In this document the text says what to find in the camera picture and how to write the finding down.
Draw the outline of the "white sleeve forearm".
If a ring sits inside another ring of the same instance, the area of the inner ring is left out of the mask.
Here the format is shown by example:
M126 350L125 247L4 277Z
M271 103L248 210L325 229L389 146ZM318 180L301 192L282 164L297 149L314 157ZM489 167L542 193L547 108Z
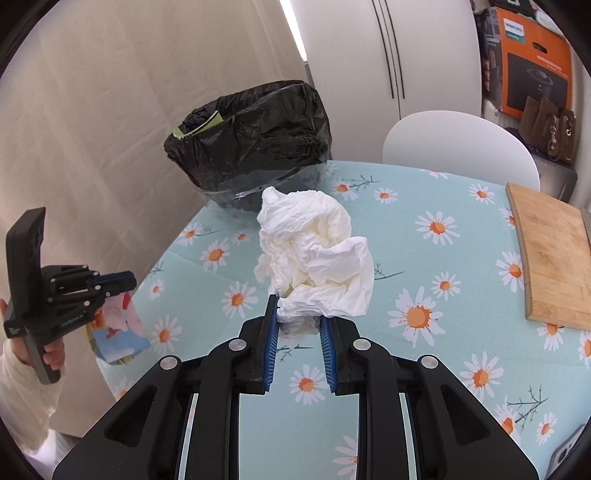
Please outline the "white sleeve forearm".
M1 355L1 417L17 446L36 453L49 434L63 381L42 384L33 367L22 363L4 341Z

